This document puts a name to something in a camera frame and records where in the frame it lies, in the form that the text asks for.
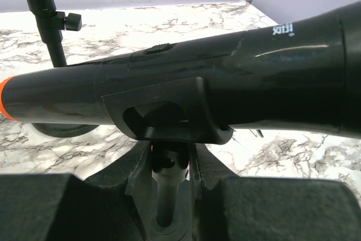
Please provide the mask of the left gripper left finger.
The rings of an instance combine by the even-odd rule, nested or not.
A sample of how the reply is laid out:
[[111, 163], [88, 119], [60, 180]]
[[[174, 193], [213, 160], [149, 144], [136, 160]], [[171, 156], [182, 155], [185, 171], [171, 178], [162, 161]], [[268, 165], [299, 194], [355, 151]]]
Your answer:
[[136, 143], [86, 179], [62, 174], [1, 175], [2, 240], [148, 240], [134, 199], [150, 143]]

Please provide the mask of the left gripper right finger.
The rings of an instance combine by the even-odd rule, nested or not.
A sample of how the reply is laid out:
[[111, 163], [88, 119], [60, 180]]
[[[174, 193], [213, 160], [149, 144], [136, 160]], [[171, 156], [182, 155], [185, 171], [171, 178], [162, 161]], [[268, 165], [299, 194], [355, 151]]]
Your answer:
[[240, 177], [190, 148], [194, 240], [359, 240], [360, 207], [342, 182]]

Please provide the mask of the black microphone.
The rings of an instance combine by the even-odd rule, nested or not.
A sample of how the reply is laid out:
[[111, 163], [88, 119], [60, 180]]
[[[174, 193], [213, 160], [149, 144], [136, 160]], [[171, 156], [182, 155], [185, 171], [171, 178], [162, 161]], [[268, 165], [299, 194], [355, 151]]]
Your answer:
[[222, 130], [283, 129], [360, 137], [360, 3], [294, 23], [166, 43], [18, 75], [1, 112], [31, 123], [114, 125], [103, 97], [200, 77]]

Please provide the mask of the black stand of white microphone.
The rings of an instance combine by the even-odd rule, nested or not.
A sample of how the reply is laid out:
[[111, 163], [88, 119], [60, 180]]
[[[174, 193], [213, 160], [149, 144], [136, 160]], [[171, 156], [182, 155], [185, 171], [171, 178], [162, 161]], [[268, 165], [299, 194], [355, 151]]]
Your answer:
[[[27, 0], [29, 10], [36, 18], [37, 28], [41, 40], [46, 44], [50, 59], [55, 68], [64, 67], [67, 61], [62, 46], [62, 31], [76, 31], [82, 28], [80, 14], [58, 11], [54, 0]], [[84, 135], [95, 128], [96, 125], [85, 124], [33, 124], [39, 132], [57, 138], [70, 138]]]

